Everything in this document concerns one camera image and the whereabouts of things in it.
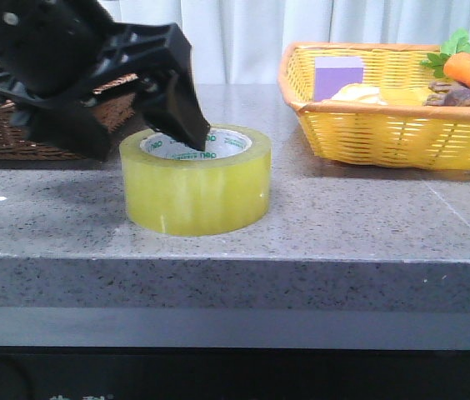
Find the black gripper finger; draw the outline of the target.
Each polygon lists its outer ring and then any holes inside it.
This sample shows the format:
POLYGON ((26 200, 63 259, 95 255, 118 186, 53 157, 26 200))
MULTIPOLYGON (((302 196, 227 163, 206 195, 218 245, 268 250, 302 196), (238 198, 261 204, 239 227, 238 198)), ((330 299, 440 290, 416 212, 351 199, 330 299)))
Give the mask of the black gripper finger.
POLYGON ((158 133, 203 151, 210 124, 203 116, 189 71, 151 72, 139 78, 135 110, 158 133))

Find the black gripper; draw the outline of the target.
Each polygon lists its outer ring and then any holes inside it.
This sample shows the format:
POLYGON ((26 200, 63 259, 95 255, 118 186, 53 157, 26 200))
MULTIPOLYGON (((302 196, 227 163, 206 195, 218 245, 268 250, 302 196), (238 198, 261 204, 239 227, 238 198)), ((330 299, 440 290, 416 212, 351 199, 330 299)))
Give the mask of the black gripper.
POLYGON ((129 74, 191 98, 190 51, 177 24, 116 22, 97 1, 0 1, 0 103, 33 105, 9 120, 27 140, 106 161, 108 129, 79 103, 58 106, 129 74))

